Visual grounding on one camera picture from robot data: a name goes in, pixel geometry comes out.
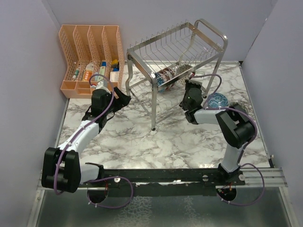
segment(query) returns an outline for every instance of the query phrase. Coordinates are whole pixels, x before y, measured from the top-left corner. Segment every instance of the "blue ball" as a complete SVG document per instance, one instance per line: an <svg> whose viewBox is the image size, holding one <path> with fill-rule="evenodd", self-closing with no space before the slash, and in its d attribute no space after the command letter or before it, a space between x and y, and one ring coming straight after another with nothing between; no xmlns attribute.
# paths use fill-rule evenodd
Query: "blue ball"
<svg viewBox="0 0 303 227"><path fill-rule="evenodd" d="M218 108L219 106L225 107L228 106L228 100L224 95L220 93L214 93L209 96L207 104L210 108Z"/></svg>

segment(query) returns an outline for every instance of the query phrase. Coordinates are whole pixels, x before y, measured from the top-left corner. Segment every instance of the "white marble surface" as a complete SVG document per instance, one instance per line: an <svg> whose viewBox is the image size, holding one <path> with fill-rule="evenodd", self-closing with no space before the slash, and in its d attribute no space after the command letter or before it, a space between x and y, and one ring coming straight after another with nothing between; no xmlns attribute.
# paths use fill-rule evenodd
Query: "white marble surface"
<svg viewBox="0 0 303 227"><path fill-rule="evenodd" d="M199 71L212 73L214 64ZM236 64L221 64L218 70L223 83L218 92L229 102L240 101L246 105L254 117L249 97ZM128 76L127 66L124 81ZM143 75L134 68L134 81ZM204 86L209 79L203 79ZM212 89L218 84L214 80ZM182 100L184 88L180 85L159 95L159 100L174 97ZM71 99L66 113L60 142L64 142L78 128L81 119L90 105L90 99ZM222 161L226 141L218 125L192 125L187 122L184 112L178 106L173 116L164 120L151 131L151 120L133 98L130 104L117 112L103 131L80 155L81 161L103 164L105 168L206 168L217 167ZM260 134L246 149L241 163L250 162L259 167L268 167L267 156Z"/></svg>

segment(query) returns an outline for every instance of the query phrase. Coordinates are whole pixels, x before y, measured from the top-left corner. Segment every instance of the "blue object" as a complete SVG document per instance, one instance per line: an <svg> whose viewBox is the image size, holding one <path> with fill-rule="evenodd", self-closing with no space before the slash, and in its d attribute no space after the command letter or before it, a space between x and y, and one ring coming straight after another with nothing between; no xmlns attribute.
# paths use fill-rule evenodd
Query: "blue object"
<svg viewBox="0 0 303 227"><path fill-rule="evenodd" d="M160 74L159 73L155 73L155 76L157 78L157 85L158 87L161 86L162 84L164 84L164 80L161 78ZM165 88L159 90L158 92L162 93L165 91Z"/></svg>
<svg viewBox="0 0 303 227"><path fill-rule="evenodd" d="M224 95L220 93L214 93L209 96L207 104L210 108L218 108L219 106L225 107L228 106L228 100Z"/></svg>

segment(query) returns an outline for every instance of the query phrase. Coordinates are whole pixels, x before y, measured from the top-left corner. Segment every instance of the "orange basket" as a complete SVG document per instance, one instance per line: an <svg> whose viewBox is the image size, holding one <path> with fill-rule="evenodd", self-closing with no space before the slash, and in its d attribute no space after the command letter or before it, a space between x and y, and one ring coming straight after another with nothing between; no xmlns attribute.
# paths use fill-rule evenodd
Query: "orange basket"
<svg viewBox="0 0 303 227"><path fill-rule="evenodd" d="M121 88L124 53L119 26L62 25L59 32L60 42L67 62L67 71L61 85L61 91L67 98L91 98L94 88L83 81L86 66L93 62L94 72L99 72L102 61L106 61L105 77L110 77L111 62L118 59L118 82L114 86ZM76 69L79 75L73 79Z"/></svg>

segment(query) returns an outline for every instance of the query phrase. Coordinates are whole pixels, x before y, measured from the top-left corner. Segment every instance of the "gray wall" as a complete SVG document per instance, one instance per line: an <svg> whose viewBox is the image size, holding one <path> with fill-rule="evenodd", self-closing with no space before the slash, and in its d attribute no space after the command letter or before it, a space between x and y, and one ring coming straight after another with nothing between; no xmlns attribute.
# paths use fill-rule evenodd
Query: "gray wall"
<svg viewBox="0 0 303 227"><path fill-rule="evenodd" d="M41 0L1 0L0 28L0 225L18 227L58 131L65 60Z"/></svg>
<svg viewBox="0 0 303 227"><path fill-rule="evenodd" d="M228 39L226 61L242 61L277 0L47 0L60 24L120 25L126 50L186 19L204 18Z"/></svg>
<svg viewBox="0 0 303 227"><path fill-rule="evenodd" d="M303 1L279 0L244 64L264 140L303 225Z"/></svg>

